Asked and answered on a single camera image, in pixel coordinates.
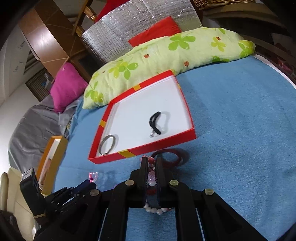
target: green leaf print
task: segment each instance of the green leaf print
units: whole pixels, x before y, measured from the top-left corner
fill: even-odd
[[[195,37],[194,36],[185,36],[182,38],[183,41],[185,42],[194,42],[195,41]]]
[[[127,70],[124,72],[123,76],[128,80],[128,79],[130,78],[130,76],[131,76],[131,72],[127,69]]]
[[[98,101],[97,101],[97,102],[103,103],[103,98],[104,98],[103,94],[100,93],[100,94],[98,95]]]
[[[126,67],[125,66],[120,66],[119,68],[118,68],[118,71],[119,72],[124,72],[126,70]]]
[[[213,56],[212,62],[229,62],[230,59],[225,58],[225,59],[220,59],[218,56]]]
[[[90,95],[90,93],[92,92],[93,90],[89,90],[89,91],[87,91],[86,93],[85,93],[85,97],[87,98],[87,97],[89,97],[89,95]]]
[[[120,73],[124,72],[123,76],[128,80],[131,76],[130,70],[135,70],[138,67],[138,63],[131,63],[128,64],[127,61],[123,61],[123,59],[120,59],[117,61],[116,66],[109,69],[109,73],[113,72],[114,78],[118,78]]]
[[[241,47],[241,49],[242,49],[243,51],[246,51],[246,48],[245,48],[245,46],[244,46],[242,43],[239,43],[239,46]]]
[[[98,85],[98,81],[96,81],[95,83],[94,83],[94,89],[96,88],[96,86]]]
[[[168,49],[171,51],[175,51],[178,46],[180,46],[183,49],[190,49],[190,46],[187,42],[194,42],[195,37],[194,36],[184,36],[182,37],[180,34],[175,34],[173,37],[170,38],[173,42],[168,45]]]
[[[116,78],[116,79],[119,77],[119,70],[118,70],[118,69],[115,69],[115,70],[114,70],[113,76],[114,76],[114,78]]]
[[[223,42],[221,42],[219,37],[213,37],[214,42],[211,42],[211,46],[212,47],[218,47],[218,49],[221,52],[224,52],[224,47],[226,47],[226,44],[224,44]]]
[[[129,70],[135,70],[138,67],[138,63],[131,63],[128,65]]]
[[[170,38],[172,41],[179,41],[182,40],[182,37],[180,34],[175,34],[173,37]]]
[[[247,40],[241,40],[239,43],[240,48],[242,49],[242,52],[239,54],[240,58],[247,57],[254,52],[254,46],[253,43]]]
[[[188,43],[186,43],[186,42],[184,42],[184,41],[179,41],[179,44],[180,44],[180,47],[182,48],[182,49],[190,49],[190,46],[189,46],[189,44]]]
[[[100,73],[98,71],[94,72],[92,78],[93,79],[97,78],[99,76],[99,74]]]
[[[91,92],[91,99],[94,99],[96,97],[96,92],[95,91],[92,91]]]
[[[218,29],[221,31],[221,33],[226,34],[225,29],[223,28],[218,28]]]
[[[220,58],[218,56],[213,56],[212,62],[220,62]]]
[[[175,41],[168,45],[168,49],[171,51],[174,51],[178,48],[178,46],[179,46],[179,41]]]
[[[114,70],[116,69],[116,67],[113,67],[113,68],[111,68],[111,69],[109,69],[109,73],[112,73]]]

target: red bangle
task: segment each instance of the red bangle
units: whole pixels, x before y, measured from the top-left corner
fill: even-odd
[[[156,151],[154,152],[151,157],[155,157],[156,155],[160,154],[160,153],[173,153],[175,155],[177,155],[178,159],[175,160],[175,161],[167,161],[163,158],[162,160],[162,163],[163,163],[163,168],[172,168],[172,167],[175,167],[177,166],[181,160],[182,160],[182,156],[181,156],[181,153],[175,149],[172,149],[172,148],[168,148],[168,149],[163,149],[163,150],[159,150],[159,151]]]

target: yellow stripe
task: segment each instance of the yellow stripe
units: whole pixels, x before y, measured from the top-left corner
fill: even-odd
[[[101,120],[100,121],[100,126],[105,127],[105,125],[106,125],[106,121]]]
[[[124,156],[125,158],[136,156],[135,154],[131,153],[129,150],[122,150],[122,151],[119,151],[118,153]]]
[[[141,86],[140,86],[140,85],[135,85],[135,86],[133,87],[133,89],[134,89],[135,91],[137,91],[137,90],[141,89]]]
[[[39,215],[37,215],[37,216],[34,216],[34,218],[41,218],[41,217],[44,217],[44,216],[46,216],[45,213],[43,213],[43,214],[39,214]]]

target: silver insulation sheet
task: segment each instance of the silver insulation sheet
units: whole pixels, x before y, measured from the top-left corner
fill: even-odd
[[[130,0],[93,24],[82,39],[105,64],[132,49],[129,39],[167,16],[182,31],[202,27],[189,0]]]

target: white wall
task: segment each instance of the white wall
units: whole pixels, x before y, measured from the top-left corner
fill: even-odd
[[[26,111],[39,101],[25,84],[18,87],[0,107],[0,176],[9,169],[8,143]]]
[[[0,106],[17,87],[44,68],[38,62],[24,74],[29,51],[19,26],[15,26],[0,51]]]

